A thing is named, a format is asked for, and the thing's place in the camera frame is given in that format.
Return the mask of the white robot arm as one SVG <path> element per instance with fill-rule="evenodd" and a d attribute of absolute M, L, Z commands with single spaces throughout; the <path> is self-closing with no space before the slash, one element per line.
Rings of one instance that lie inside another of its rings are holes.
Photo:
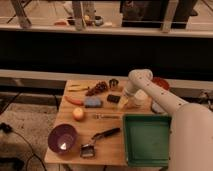
<path fill-rule="evenodd" d="M 171 116 L 168 171 L 213 171 L 213 112 L 189 103 L 152 82 L 149 69 L 134 69 L 123 89 L 126 97 L 143 90 Z"/>

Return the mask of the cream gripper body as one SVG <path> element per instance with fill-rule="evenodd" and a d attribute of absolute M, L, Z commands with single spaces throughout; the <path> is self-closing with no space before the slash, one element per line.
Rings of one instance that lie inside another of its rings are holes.
<path fill-rule="evenodd" d="M 117 104 L 119 110 L 127 110 L 139 108 L 140 104 L 137 103 L 134 97 L 122 96 Z"/>

